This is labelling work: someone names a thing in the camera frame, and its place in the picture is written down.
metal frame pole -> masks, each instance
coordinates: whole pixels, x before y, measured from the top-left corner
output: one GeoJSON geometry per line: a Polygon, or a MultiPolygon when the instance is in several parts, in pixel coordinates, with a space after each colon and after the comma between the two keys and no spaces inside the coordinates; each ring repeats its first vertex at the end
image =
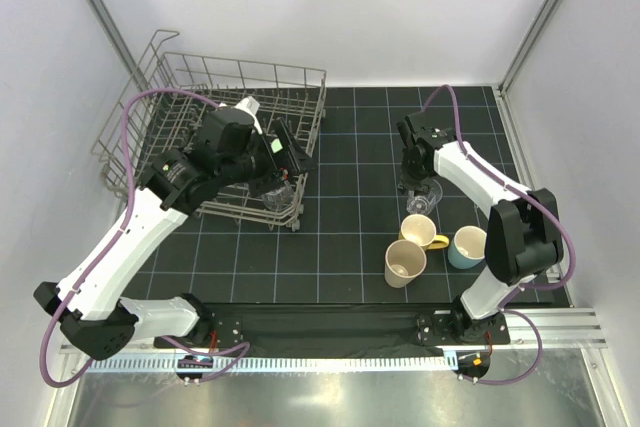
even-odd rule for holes
{"type": "Polygon", "coordinates": [[[508,92],[511,85],[513,85],[520,69],[529,57],[531,50],[533,50],[534,45],[540,37],[540,34],[544,31],[544,28],[551,19],[551,16],[558,8],[560,1],[561,0],[544,0],[542,3],[531,27],[529,27],[529,31],[518,48],[516,56],[513,58],[511,65],[507,69],[504,80],[500,84],[500,91],[503,95],[508,92]]]}
{"type": "Polygon", "coordinates": [[[111,45],[118,54],[118,57],[120,57],[120,60],[124,64],[127,71],[129,71],[129,73],[133,76],[136,84],[138,85],[138,88],[140,90],[147,89],[147,81],[144,78],[144,75],[142,75],[142,73],[140,72],[140,69],[138,69],[136,65],[137,63],[133,58],[133,55],[131,55],[131,51],[129,50],[127,43],[122,37],[120,30],[118,30],[118,27],[116,26],[113,17],[111,17],[111,14],[109,13],[109,10],[107,9],[104,1],[87,0],[87,2],[89,4],[89,7],[91,7],[91,10],[95,14],[96,19],[98,20],[98,22],[100,22],[104,33],[111,42],[111,45]]]}

mug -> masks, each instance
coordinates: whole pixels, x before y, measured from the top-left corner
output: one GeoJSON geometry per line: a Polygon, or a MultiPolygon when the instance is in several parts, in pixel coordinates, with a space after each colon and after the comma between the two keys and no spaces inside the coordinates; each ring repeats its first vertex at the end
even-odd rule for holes
{"type": "Polygon", "coordinates": [[[398,239],[413,242],[423,250],[445,249],[449,245],[449,238],[437,234],[436,224],[422,214],[409,215],[402,221],[398,239]]]}
{"type": "Polygon", "coordinates": [[[449,263],[456,269],[470,269],[484,259],[487,233],[475,225],[458,229],[449,246],[449,263]]]}
{"type": "Polygon", "coordinates": [[[427,255],[410,240],[396,240],[384,254],[384,280],[399,289],[424,272],[427,255]]]}

yellow mug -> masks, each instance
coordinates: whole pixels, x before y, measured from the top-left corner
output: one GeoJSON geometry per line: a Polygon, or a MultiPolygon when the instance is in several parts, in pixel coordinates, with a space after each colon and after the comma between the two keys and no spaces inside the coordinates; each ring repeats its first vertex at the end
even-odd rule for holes
{"type": "Polygon", "coordinates": [[[436,224],[422,214],[412,214],[402,221],[399,239],[419,245],[423,250],[446,249],[449,238],[436,232],[436,224]]]}

dish rack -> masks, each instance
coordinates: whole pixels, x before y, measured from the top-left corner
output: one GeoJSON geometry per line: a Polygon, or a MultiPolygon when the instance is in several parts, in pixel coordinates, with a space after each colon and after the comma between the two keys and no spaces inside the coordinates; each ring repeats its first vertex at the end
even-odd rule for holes
{"type": "MultiPolygon", "coordinates": [[[[126,199],[121,115],[128,99],[152,88],[190,90],[228,106],[250,95],[260,103],[257,117],[267,136],[272,135],[273,122],[282,118],[304,151],[313,155],[324,116],[326,71],[167,50],[171,43],[168,41],[179,35],[171,30],[155,32],[93,145],[91,153],[104,163],[100,177],[107,189],[126,199]]],[[[212,107],[184,95],[157,94],[139,101],[129,113],[128,126],[136,182],[154,156],[188,146],[192,133],[211,110],[212,107]]],[[[292,183],[292,202],[276,211],[265,207],[261,198],[251,197],[246,184],[236,184],[221,189],[218,197],[204,202],[198,212],[261,222],[270,229],[285,226],[296,231],[300,228],[298,217],[304,211],[302,196],[306,182],[307,174],[299,176],[292,183]]]]}

glass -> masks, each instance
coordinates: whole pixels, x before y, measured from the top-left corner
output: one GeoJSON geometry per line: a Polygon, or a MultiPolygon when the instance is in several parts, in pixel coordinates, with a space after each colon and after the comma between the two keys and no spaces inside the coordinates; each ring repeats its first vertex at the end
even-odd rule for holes
{"type": "Polygon", "coordinates": [[[442,200],[442,186],[433,179],[423,181],[420,190],[410,190],[407,212],[428,215],[442,200]]]}

